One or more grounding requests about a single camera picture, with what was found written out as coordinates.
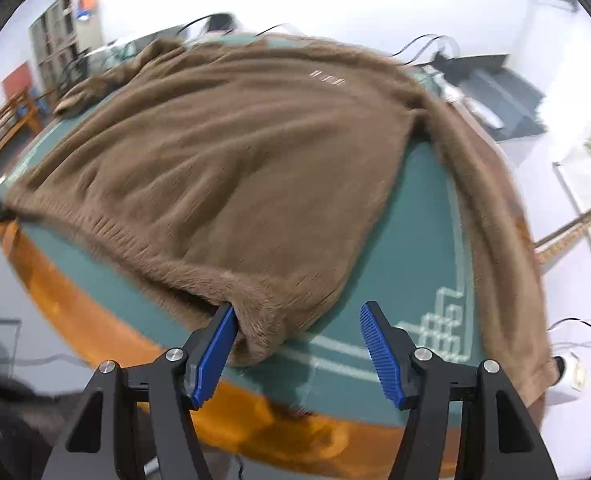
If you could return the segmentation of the brown fleece sweater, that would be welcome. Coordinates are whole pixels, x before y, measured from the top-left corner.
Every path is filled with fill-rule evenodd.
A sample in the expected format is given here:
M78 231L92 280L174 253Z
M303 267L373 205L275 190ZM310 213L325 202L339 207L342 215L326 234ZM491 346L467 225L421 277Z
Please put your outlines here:
M339 300L413 136L456 184L483 347L526 404L558 371L501 153L408 70L331 41L157 40L59 102L78 123L4 202L116 265L189 330L230 302L258 364Z

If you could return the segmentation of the green table mat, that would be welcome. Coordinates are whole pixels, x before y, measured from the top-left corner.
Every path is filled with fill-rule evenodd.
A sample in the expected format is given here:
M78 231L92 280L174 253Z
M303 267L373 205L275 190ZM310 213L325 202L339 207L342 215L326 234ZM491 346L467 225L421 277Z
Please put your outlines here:
M0 197L42 161L70 131L93 114L47 127L5 174ZM188 338L185 327L142 294L130 278L64 234L33 220L22 234L64 271L76 286L155 346L169 348ZM361 338L358 315L376 300L389 322L416 344L445 361L477 366L483 360L475 315L471 251L461 227L456 188L429 142L414 137L399 177L339 303L303 334L286 341L271 358L251 367L227 367L216 393L230 385L289 411L335 420L402 426L406 415L382 392Z

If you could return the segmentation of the wooden chairs stack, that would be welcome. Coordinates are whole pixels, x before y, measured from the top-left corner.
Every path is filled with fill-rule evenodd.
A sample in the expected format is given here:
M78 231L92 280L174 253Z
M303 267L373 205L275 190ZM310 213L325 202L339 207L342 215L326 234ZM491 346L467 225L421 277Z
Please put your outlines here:
M0 152L24 127L34 136L43 129L40 109L28 88L13 94L0 108Z

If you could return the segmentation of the beige glass door cabinet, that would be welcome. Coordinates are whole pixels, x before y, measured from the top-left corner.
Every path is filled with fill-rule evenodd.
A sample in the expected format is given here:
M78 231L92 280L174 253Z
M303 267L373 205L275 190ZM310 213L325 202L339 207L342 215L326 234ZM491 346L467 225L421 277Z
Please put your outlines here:
M56 0L30 26L38 73L47 90L66 92L90 73L90 53L105 44L99 0Z

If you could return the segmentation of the white power strip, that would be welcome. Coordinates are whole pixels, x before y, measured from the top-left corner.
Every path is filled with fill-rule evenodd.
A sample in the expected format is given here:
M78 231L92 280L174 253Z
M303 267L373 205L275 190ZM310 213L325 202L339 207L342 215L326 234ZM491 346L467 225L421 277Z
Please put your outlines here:
M493 110L485 106L478 100L471 98L462 88L450 84L446 80L440 82L442 96L449 105L460 113L467 113L474 119L477 119L484 127L491 128L494 131L505 127L504 122Z

